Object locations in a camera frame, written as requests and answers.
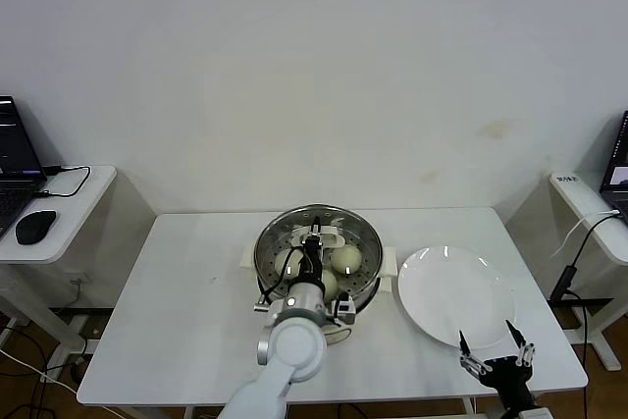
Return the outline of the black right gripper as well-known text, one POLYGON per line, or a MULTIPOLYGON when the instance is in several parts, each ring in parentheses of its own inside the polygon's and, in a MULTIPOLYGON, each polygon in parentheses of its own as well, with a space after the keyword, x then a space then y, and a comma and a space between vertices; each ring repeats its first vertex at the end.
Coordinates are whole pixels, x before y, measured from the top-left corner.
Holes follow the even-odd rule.
POLYGON ((480 383, 497 391, 505 408, 533 408, 535 400, 527 382, 533 374, 535 346, 509 321, 505 321, 515 344, 517 355, 482 361, 474 356, 462 331, 459 331, 460 365, 480 383))

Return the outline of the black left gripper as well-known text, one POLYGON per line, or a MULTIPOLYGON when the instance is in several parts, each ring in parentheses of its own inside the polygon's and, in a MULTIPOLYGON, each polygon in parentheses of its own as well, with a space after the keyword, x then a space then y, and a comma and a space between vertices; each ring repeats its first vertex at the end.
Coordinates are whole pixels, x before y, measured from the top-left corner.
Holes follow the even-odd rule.
POLYGON ((315 216, 305 242, 302 243, 303 262, 300 264, 298 279, 303 282, 321 286, 323 263, 321 260, 322 241, 321 219, 315 216))

